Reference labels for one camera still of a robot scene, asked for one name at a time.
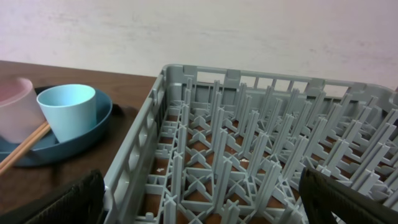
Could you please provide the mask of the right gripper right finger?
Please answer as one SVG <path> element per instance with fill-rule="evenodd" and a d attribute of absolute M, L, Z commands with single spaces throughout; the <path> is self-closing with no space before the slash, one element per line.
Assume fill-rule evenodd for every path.
<path fill-rule="evenodd" d="M 397 212 L 308 167 L 302 171 L 299 194 L 310 223 L 397 223 Z"/>

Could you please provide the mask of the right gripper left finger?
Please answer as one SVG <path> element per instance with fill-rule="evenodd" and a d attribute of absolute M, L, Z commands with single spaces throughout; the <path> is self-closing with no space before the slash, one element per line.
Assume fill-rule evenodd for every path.
<path fill-rule="evenodd" d="M 99 223 L 105 185 L 95 169 L 44 197 L 1 215 L 1 224 Z"/>

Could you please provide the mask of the light blue cup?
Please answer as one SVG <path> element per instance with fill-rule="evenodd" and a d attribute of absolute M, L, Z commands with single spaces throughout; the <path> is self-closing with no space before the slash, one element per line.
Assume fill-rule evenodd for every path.
<path fill-rule="evenodd" d="M 37 102 L 59 142 L 81 136 L 96 126 L 96 90 L 68 84 L 39 93 Z"/>

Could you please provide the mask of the pink cup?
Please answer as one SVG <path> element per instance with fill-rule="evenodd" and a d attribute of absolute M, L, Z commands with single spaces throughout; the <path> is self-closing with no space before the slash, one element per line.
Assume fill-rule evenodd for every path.
<path fill-rule="evenodd" d="M 26 78 L 1 80 L 1 137 L 21 143 L 45 122 L 32 82 Z"/>

